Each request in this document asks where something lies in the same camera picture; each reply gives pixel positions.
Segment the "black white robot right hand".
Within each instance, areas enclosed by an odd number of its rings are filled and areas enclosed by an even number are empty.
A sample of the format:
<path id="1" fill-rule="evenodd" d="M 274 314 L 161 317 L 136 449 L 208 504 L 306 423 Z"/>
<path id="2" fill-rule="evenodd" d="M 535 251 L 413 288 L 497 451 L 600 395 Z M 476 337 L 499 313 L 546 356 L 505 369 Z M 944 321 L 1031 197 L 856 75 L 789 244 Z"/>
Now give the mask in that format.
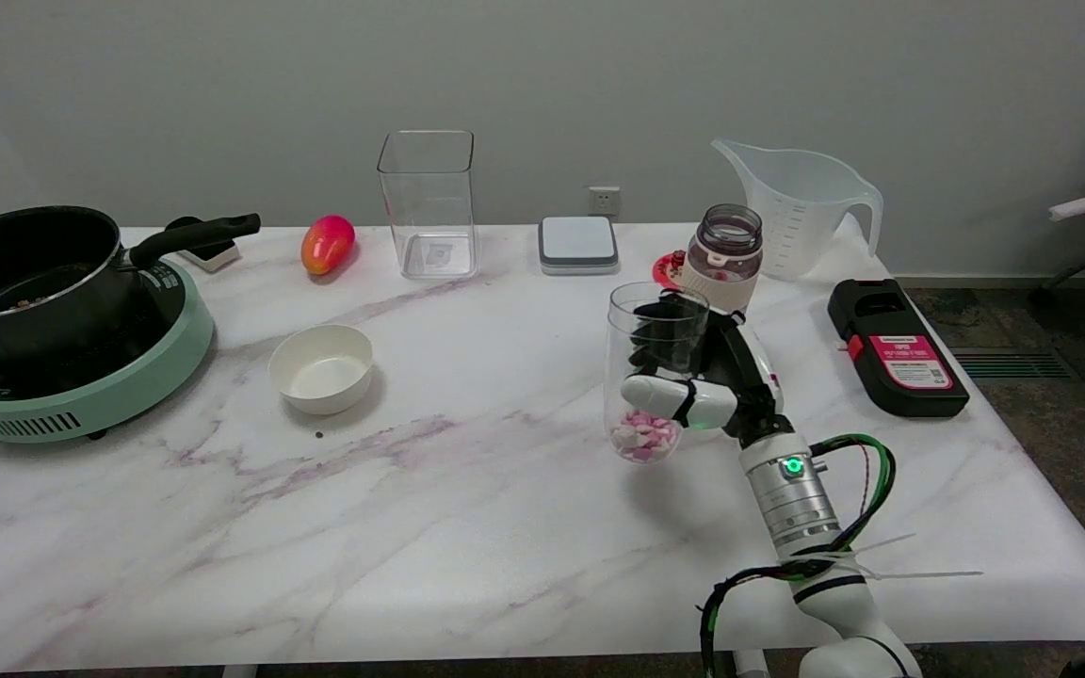
<path id="1" fill-rule="evenodd" d="M 745 444 L 786 428 L 780 383 L 742 314 L 666 287 L 629 317 L 625 373 L 614 381 L 629 415 L 679 434 L 718 428 Z"/>

